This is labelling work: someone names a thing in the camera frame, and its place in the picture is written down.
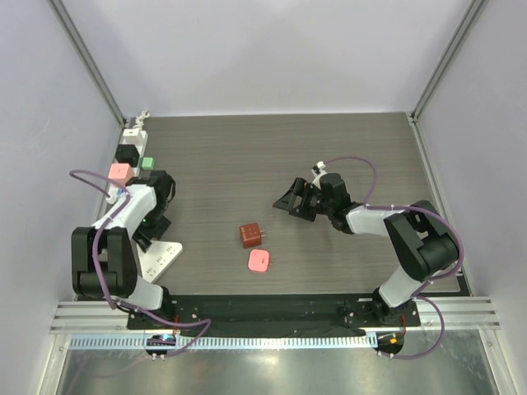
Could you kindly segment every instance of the brown cube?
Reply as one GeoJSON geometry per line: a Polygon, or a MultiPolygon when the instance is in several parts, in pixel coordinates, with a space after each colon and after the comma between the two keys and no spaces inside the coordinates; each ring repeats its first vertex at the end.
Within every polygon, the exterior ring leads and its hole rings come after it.
{"type": "Polygon", "coordinates": [[[240,226],[240,237],[244,249],[250,249],[262,244],[262,234],[256,223],[240,226]]]}

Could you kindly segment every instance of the white wall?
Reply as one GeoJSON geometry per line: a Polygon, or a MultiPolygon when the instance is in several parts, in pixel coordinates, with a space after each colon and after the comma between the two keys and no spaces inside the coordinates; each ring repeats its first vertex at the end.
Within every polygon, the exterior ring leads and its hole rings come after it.
{"type": "Polygon", "coordinates": [[[119,127],[46,1],[0,2],[0,53],[0,392],[34,394],[99,199],[68,171],[107,171],[119,127]]]}
{"type": "Polygon", "coordinates": [[[522,388],[527,388],[525,21],[525,0],[488,2],[421,119],[466,243],[471,284],[492,297],[522,388]]]}
{"type": "Polygon", "coordinates": [[[406,111],[469,0],[64,0],[132,116],[406,111]]]}

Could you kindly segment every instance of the pink cube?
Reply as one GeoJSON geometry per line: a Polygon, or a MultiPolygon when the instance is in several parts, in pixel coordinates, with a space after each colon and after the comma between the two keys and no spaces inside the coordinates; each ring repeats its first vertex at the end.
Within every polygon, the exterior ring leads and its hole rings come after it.
{"type": "Polygon", "coordinates": [[[113,163],[108,174],[109,179],[119,181],[122,184],[126,184],[134,176],[132,166],[128,163],[113,163]]]}

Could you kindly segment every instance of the pink block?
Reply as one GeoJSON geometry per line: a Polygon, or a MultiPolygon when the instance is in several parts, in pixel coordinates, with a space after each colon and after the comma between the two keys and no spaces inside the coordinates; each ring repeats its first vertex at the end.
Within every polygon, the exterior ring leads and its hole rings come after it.
{"type": "Polygon", "coordinates": [[[110,167],[110,173],[108,174],[109,179],[119,181],[123,184],[126,184],[128,180],[134,176],[135,174],[133,173],[132,166],[128,163],[113,163],[110,167]]]}
{"type": "Polygon", "coordinates": [[[253,272],[266,272],[269,267],[269,251],[253,249],[249,255],[248,266],[253,272]]]}

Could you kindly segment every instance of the cable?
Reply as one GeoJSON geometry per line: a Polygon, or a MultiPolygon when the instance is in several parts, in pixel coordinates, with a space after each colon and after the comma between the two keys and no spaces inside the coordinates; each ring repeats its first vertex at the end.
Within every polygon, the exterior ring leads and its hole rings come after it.
{"type": "Polygon", "coordinates": [[[430,299],[425,298],[424,296],[417,296],[416,299],[424,300],[425,302],[429,303],[434,308],[434,310],[437,312],[437,315],[439,315],[439,320],[441,322],[441,331],[439,332],[439,337],[437,338],[434,345],[430,347],[428,350],[421,352],[419,354],[415,354],[415,355],[394,355],[394,354],[389,354],[384,351],[378,351],[377,355],[387,356],[388,358],[394,359],[394,360],[416,360],[418,358],[422,358],[423,356],[428,356],[429,354],[434,352],[437,349],[437,347],[441,345],[441,343],[443,342],[443,338],[445,337],[445,319],[443,318],[443,314],[439,310],[439,307],[437,307],[437,304],[432,302],[430,299]]]}
{"type": "Polygon", "coordinates": [[[441,224],[446,226],[448,228],[448,230],[450,232],[452,232],[452,234],[455,237],[455,241],[456,241],[457,247],[458,247],[458,255],[459,255],[458,256],[458,262],[447,273],[437,274],[435,276],[430,277],[428,279],[428,282],[423,284],[418,290],[416,290],[416,292],[414,292],[414,295],[418,295],[420,292],[422,292],[422,290],[424,290],[428,286],[428,284],[430,284],[434,280],[440,280],[441,278],[447,278],[447,277],[455,275],[455,273],[458,272],[458,270],[461,268],[461,266],[463,266],[463,261],[464,261],[464,245],[463,245],[463,242],[461,241],[461,236],[459,235],[457,230],[448,221],[446,221],[444,218],[442,218],[441,216],[437,215],[435,212],[426,210],[424,208],[414,207],[414,206],[371,206],[370,204],[368,204],[368,202],[370,201],[370,197],[373,194],[373,191],[375,190],[375,187],[377,186],[377,178],[378,178],[377,166],[375,166],[375,163],[373,163],[371,160],[369,160],[367,158],[364,158],[364,157],[361,157],[361,156],[353,156],[353,155],[338,156],[338,157],[333,158],[331,160],[325,161],[324,163],[328,164],[328,163],[336,162],[337,160],[347,160],[347,159],[354,159],[354,160],[360,160],[362,162],[365,162],[373,170],[373,181],[371,182],[371,187],[370,187],[370,190],[368,191],[368,194],[364,198],[364,207],[366,209],[368,209],[368,210],[377,210],[377,211],[387,211],[387,210],[388,211],[389,210],[392,210],[392,211],[407,211],[407,210],[409,210],[409,211],[420,212],[422,214],[426,214],[426,215],[431,216],[432,218],[438,220],[441,224]]]}
{"type": "Polygon", "coordinates": [[[375,163],[373,163],[368,158],[364,158],[362,156],[355,156],[355,155],[338,156],[336,158],[328,160],[327,162],[324,162],[324,164],[327,165],[329,163],[336,162],[337,160],[346,160],[346,159],[354,159],[354,160],[359,160],[361,162],[367,163],[368,165],[370,165],[371,169],[373,170],[373,181],[371,182],[370,190],[366,194],[366,197],[364,197],[364,205],[366,205],[366,203],[370,201],[371,195],[373,194],[373,191],[375,190],[375,187],[377,186],[377,179],[378,179],[377,166],[375,166],[375,163]]]}
{"type": "Polygon", "coordinates": [[[96,273],[97,273],[97,278],[99,279],[99,283],[100,283],[100,288],[102,289],[102,293],[105,296],[106,301],[110,305],[110,308],[112,310],[115,310],[115,307],[116,307],[115,301],[111,297],[110,290],[108,289],[108,284],[106,284],[106,281],[105,281],[105,275],[102,272],[102,268],[100,267],[100,262],[99,262],[99,240],[100,240],[100,236],[102,235],[102,232],[104,231],[105,227],[130,202],[130,199],[131,199],[130,192],[128,191],[126,186],[124,184],[120,183],[119,181],[115,181],[113,179],[109,179],[108,177],[105,177],[104,175],[101,175],[101,174],[97,174],[97,173],[95,173],[93,171],[89,171],[89,170],[72,170],[72,171],[69,172],[69,175],[71,175],[74,179],[78,179],[79,181],[82,181],[84,184],[90,185],[91,187],[93,187],[93,188],[97,189],[98,191],[102,192],[104,195],[108,195],[108,193],[106,193],[106,191],[103,188],[98,187],[97,185],[95,185],[91,181],[88,181],[88,180],[86,180],[86,179],[84,179],[82,177],[79,177],[77,174],[86,174],[86,175],[90,175],[92,177],[96,177],[98,179],[103,179],[104,181],[115,185],[117,188],[123,189],[124,193],[125,193],[125,195],[124,195],[124,202],[122,204],[120,204],[119,207],[117,207],[117,209],[115,209],[115,211],[112,213],[111,216],[108,216],[103,221],[102,225],[96,231],[96,235],[95,235],[95,238],[93,239],[93,244],[91,246],[91,258],[93,259],[93,263],[94,263],[94,266],[95,266],[95,269],[96,269],[96,273]]]}
{"type": "MultiPolygon", "coordinates": [[[[115,185],[118,188],[123,189],[124,192],[125,192],[124,202],[121,203],[120,206],[117,209],[115,209],[115,211],[103,221],[102,225],[96,231],[96,235],[95,235],[95,237],[93,239],[93,244],[91,246],[91,258],[93,260],[94,267],[96,269],[97,278],[99,279],[99,283],[100,283],[100,288],[102,289],[103,294],[105,296],[105,299],[108,302],[108,304],[110,305],[110,308],[111,309],[116,309],[117,308],[117,304],[115,303],[115,300],[113,300],[112,297],[111,297],[110,290],[108,288],[108,284],[106,284],[105,277],[104,277],[104,274],[102,272],[102,267],[100,266],[100,262],[99,262],[99,241],[100,241],[100,237],[101,237],[104,229],[106,228],[106,226],[130,202],[130,199],[131,199],[130,192],[128,191],[126,186],[121,184],[120,182],[114,181],[112,179],[109,179],[108,177],[105,177],[104,175],[101,175],[101,174],[97,174],[97,173],[95,173],[93,171],[89,171],[89,170],[72,170],[72,171],[69,172],[69,174],[73,178],[78,179],[78,180],[82,181],[83,183],[88,184],[88,185],[92,186],[93,188],[96,188],[99,191],[102,191],[103,193],[105,193],[104,189],[99,188],[98,186],[96,186],[92,182],[87,181],[84,178],[77,176],[77,174],[87,174],[87,175],[91,175],[93,177],[96,177],[98,179],[103,179],[104,181],[106,181],[108,183],[111,183],[111,184],[115,185]]],[[[196,323],[173,323],[171,321],[167,321],[167,320],[165,320],[165,319],[163,319],[161,317],[158,317],[155,314],[153,314],[152,312],[150,312],[150,311],[148,311],[146,309],[143,309],[142,307],[136,306],[135,304],[130,304],[130,303],[125,302],[123,300],[120,301],[120,304],[124,308],[131,309],[131,310],[134,310],[134,311],[138,311],[138,312],[140,312],[142,314],[145,314],[146,316],[154,319],[155,321],[157,321],[159,323],[163,323],[163,324],[171,326],[173,328],[196,328],[196,327],[200,327],[200,326],[204,325],[202,331],[192,341],[190,341],[188,344],[186,344],[185,346],[181,347],[178,350],[175,350],[175,351],[172,351],[172,352],[167,352],[166,356],[177,356],[177,355],[181,354],[182,352],[185,352],[187,349],[189,349],[189,347],[191,347],[195,342],[197,342],[198,339],[201,338],[205,334],[205,332],[209,329],[209,327],[211,326],[210,318],[202,319],[200,321],[197,321],[196,323]]]]}
{"type": "Polygon", "coordinates": [[[336,162],[337,160],[347,160],[347,159],[360,160],[362,162],[365,162],[373,170],[373,181],[371,183],[371,187],[370,187],[370,190],[368,191],[368,194],[364,198],[364,207],[367,210],[377,210],[377,211],[389,211],[389,210],[391,210],[391,211],[407,211],[407,210],[409,210],[409,211],[414,211],[414,212],[419,212],[419,213],[422,213],[422,214],[426,214],[426,215],[431,216],[432,218],[438,220],[441,224],[446,226],[448,228],[448,230],[455,237],[455,241],[456,241],[457,247],[458,247],[458,262],[447,273],[438,274],[438,275],[430,277],[428,279],[428,281],[425,282],[424,284],[422,284],[412,295],[412,297],[415,298],[415,299],[425,300],[426,302],[431,304],[431,306],[434,308],[434,310],[439,315],[439,319],[441,321],[441,331],[440,331],[440,334],[439,334],[439,337],[438,337],[436,343],[434,343],[434,345],[429,350],[424,351],[424,352],[422,352],[420,354],[416,354],[416,355],[394,355],[394,354],[388,354],[387,352],[383,352],[383,351],[379,351],[378,352],[379,356],[387,356],[390,359],[393,358],[393,359],[396,359],[396,360],[415,360],[417,358],[422,358],[423,356],[428,356],[435,349],[437,349],[437,347],[439,347],[439,345],[443,342],[443,338],[445,337],[445,320],[443,319],[443,314],[439,310],[439,307],[437,307],[437,304],[435,304],[433,301],[431,301],[430,299],[428,299],[428,298],[426,298],[424,296],[419,296],[419,294],[428,286],[428,284],[431,284],[434,280],[440,280],[441,278],[447,278],[447,277],[450,277],[450,276],[454,276],[458,272],[458,270],[461,268],[461,266],[463,265],[463,261],[464,261],[464,245],[463,245],[463,242],[461,241],[461,236],[459,235],[457,230],[448,221],[446,221],[441,216],[437,215],[435,212],[426,210],[424,208],[414,207],[414,206],[394,206],[394,205],[392,205],[392,206],[371,206],[371,205],[369,205],[368,202],[369,202],[370,197],[373,194],[373,191],[375,190],[375,187],[377,185],[377,178],[378,178],[377,167],[375,166],[375,163],[373,163],[371,160],[369,160],[367,158],[364,158],[364,157],[361,157],[361,156],[352,156],[352,155],[339,156],[339,157],[333,158],[331,160],[328,160],[328,161],[326,161],[324,163],[328,164],[328,163],[336,162]]]}

